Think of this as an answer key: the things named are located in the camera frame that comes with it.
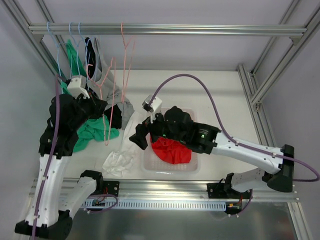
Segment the red tank top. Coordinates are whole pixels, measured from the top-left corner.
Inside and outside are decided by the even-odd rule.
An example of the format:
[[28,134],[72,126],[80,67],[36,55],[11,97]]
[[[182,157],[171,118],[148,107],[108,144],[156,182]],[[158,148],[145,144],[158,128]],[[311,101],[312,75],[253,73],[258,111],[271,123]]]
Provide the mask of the red tank top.
[[160,160],[171,165],[189,164],[192,159],[192,151],[172,139],[160,137],[151,147]]

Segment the pink hanger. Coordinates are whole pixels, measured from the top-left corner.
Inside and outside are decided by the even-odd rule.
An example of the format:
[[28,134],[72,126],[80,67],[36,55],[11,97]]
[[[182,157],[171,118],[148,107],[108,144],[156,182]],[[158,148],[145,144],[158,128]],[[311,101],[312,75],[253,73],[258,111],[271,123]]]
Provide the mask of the pink hanger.
[[[130,36],[128,40],[125,38],[124,23],[120,25],[120,32],[122,37],[124,56],[123,56],[123,72],[122,72],[122,91],[121,91],[121,102],[125,102],[126,90],[129,83],[130,72],[132,68],[133,56],[135,53],[136,39],[134,36]],[[128,47],[132,45],[131,56],[128,58]]]
[[97,94],[98,98],[100,100],[106,101],[107,106],[105,108],[105,111],[108,109],[110,110],[110,118],[108,120],[108,125],[105,121],[105,111],[102,117],[102,123],[103,123],[103,142],[105,146],[109,145],[110,142],[110,135],[112,130],[112,123],[113,123],[113,115],[114,115],[114,105],[115,105],[115,92],[116,92],[116,65],[117,61],[115,57],[111,58],[109,66],[107,66],[106,62],[102,59],[102,56],[100,56],[100,62],[101,62],[101,77],[98,79],[98,81],[95,81],[96,79],[96,72],[94,74],[94,77],[88,78],[87,85],[94,93]]

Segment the white tank top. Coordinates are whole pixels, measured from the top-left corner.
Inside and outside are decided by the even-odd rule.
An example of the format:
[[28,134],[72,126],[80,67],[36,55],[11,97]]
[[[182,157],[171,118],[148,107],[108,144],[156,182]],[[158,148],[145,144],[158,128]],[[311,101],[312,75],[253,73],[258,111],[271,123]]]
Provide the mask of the white tank top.
[[118,151],[112,151],[102,165],[103,174],[107,176],[122,177],[133,167],[140,155],[141,149],[129,140],[136,132],[136,126],[143,120],[143,115],[134,111],[124,129],[121,145]]

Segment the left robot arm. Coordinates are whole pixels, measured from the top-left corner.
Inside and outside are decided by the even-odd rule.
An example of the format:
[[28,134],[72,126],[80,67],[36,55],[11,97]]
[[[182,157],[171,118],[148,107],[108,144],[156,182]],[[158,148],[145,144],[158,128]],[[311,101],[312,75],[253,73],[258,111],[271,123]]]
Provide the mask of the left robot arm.
[[16,234],[48,240],[65,240],[73,218],[85,200],[104,190],[101,172],[86,170],[63,202],[59,202],[67,165],[79,137],[78,129],[91,117],[104,113],[106,101],[80,94],[60,94],[51,100],[50,118],[40,137],[39,174],[34,198],[24,220],[15,225]]

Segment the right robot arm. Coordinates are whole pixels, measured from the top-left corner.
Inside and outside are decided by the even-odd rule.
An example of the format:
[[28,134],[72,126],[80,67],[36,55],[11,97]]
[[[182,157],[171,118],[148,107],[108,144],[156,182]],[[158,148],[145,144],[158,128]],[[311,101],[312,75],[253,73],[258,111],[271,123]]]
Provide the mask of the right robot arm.
[[129,140],[145,150],[147,136],[152,140],[160,137],[174,140],[197,154],[225,156],[255,166],[253,170],[227,175],[223,193],[228,198],[263,186],[281,193],[293,190],[294,163],[285,159],[293,153],[291,146],[278,148],[240,143],[237,138],[229,139],[217,127],[193,121],[189,113],[177,106],[147,117],[136,126]]

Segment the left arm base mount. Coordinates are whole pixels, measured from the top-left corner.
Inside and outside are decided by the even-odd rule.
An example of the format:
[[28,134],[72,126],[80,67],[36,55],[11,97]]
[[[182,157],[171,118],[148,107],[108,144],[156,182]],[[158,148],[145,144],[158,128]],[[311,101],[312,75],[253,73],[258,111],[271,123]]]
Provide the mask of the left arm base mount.
[[102,193],[104,195],[113,195],[118,197],[120,182],[115,180],[104,180],[102,184]]

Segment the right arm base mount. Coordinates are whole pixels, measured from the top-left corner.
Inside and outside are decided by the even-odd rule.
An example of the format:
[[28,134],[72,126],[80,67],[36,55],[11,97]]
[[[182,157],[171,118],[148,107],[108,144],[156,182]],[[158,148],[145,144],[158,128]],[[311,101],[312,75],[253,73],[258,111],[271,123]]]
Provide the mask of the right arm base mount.
[[210,182],[206,185],[209,199],[249,199],[252,196],[252,190],[239,192],[232,189],[231,181],[234,173],[229,173],[226,178],[222,178],[218,183]]

